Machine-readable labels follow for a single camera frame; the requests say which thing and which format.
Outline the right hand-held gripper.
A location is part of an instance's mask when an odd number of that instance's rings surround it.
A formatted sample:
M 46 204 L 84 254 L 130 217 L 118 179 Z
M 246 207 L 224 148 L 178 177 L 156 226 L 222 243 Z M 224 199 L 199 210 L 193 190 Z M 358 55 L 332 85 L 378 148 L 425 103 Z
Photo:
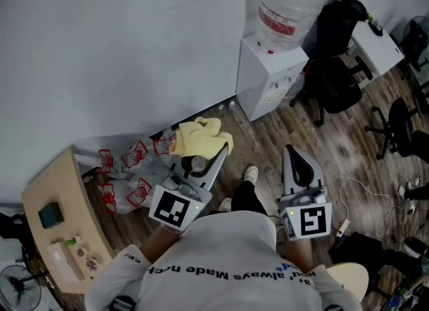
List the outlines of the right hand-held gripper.
M 297 241 L 329 235 L 332 203 L 323 186 L 324 176 L 318 162 L 305 151 L 287 145 L 282 168 L 284 197 L 279 199 L 278 212 L 288 239 Z M 294 194 L 295 190 L 307 191 Z

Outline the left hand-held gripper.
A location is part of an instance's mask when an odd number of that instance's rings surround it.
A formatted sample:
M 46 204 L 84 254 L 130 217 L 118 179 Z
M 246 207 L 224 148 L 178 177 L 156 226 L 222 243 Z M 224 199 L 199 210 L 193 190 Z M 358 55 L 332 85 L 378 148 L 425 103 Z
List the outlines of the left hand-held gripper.
M 226 143 L 218 154 L 208 161 L 202 177 L 202 158 L 173 155 L 164 180 L 155 187 L 149 217 L 165 227 L 184 231 L 211 201 L 212 194 L 209 190 L 228 151 L 229 145 Z

